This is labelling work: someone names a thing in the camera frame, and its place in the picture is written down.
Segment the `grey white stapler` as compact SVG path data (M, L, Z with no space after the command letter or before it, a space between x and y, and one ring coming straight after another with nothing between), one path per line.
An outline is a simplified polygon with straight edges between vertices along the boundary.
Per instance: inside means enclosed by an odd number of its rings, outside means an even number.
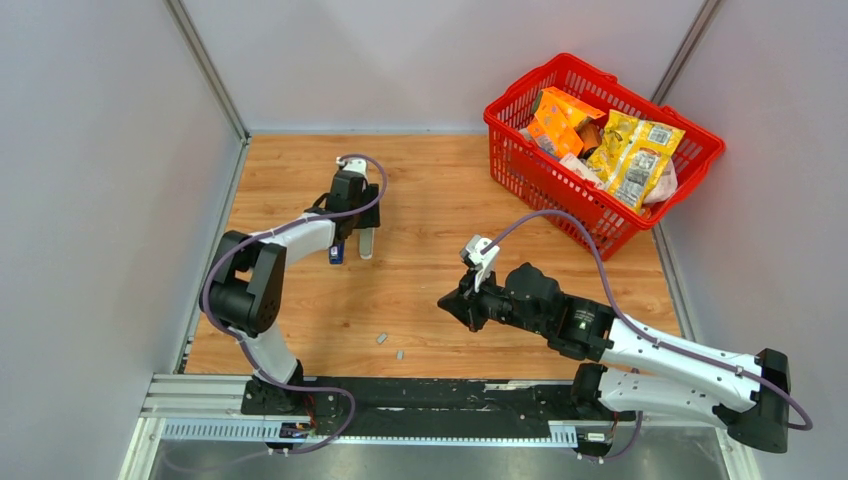
M375 229L366 228L359 231L358 252L363 260L370 260L374 253Z

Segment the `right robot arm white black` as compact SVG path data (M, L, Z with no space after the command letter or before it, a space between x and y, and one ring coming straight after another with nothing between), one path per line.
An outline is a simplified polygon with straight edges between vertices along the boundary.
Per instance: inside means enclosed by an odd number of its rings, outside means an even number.
M603 411L651 411L724 429L760 451L788 450L790 392L787 356L714 349L665 334L608 305L564 293L559 283L524 263L503 285L494 275L477 284L468 270L437 305L470 331L495 321L537 334L550 349L579 361L570 392L583 418Z

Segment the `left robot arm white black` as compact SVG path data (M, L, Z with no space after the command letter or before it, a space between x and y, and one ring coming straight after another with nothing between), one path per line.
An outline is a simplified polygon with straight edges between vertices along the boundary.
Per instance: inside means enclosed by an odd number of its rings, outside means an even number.
M234 338L253 367L247 399L274 413L299 411L308 395L301 362L277 325L288 267L317 252L340 255L359 235L359 255L369 260L380 225L379 185L355 157L335 173L324 193L297 219L269 230L222 237L201 290L199 305L210 322Z

